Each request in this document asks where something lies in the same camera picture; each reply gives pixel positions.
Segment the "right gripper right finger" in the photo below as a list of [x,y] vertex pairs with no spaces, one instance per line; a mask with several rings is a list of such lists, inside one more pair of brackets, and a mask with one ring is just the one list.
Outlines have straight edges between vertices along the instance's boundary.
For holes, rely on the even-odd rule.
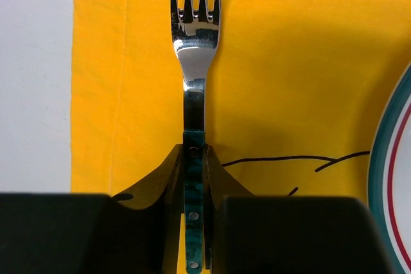
[[212,269],[215,212],[225,196],[246,196],[253,194],[235,179],[219,161],[212,146],[206,144],[202,156],[202,180],[204,186],[204,267]]

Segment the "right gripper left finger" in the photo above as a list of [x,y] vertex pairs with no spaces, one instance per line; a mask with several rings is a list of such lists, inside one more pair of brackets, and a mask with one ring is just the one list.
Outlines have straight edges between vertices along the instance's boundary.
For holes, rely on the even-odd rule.
[[125,210],[119,240],[122,264],[136,271],[176,271],[184,212],[182,145],[151,173],[112,198]]

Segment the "fork with blue handle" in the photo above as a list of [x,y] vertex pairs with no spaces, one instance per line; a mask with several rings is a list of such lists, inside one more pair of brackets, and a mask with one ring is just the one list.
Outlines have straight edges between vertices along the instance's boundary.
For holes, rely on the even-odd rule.
[[204,236],[203,150],[206,78],[218,49],[222,0],[170,0],[171,38],[183,75],[184,217],[187,273],[201,273]]

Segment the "yellow pikachu cloth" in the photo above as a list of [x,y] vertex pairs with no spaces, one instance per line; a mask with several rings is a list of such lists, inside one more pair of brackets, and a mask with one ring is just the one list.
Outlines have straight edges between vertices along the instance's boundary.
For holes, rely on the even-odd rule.
[[[410,0],[222,0],[206,139],[256,194],[367,198]],[[182,140],[170,0],[74,0],[71,189],[116,194]]]

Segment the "white patterned plate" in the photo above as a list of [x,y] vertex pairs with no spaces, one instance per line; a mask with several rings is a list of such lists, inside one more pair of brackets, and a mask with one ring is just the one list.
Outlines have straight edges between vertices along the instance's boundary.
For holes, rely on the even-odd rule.
[[394,273],[410,273],[410,67],[392,91],[369,159],[369,208]]

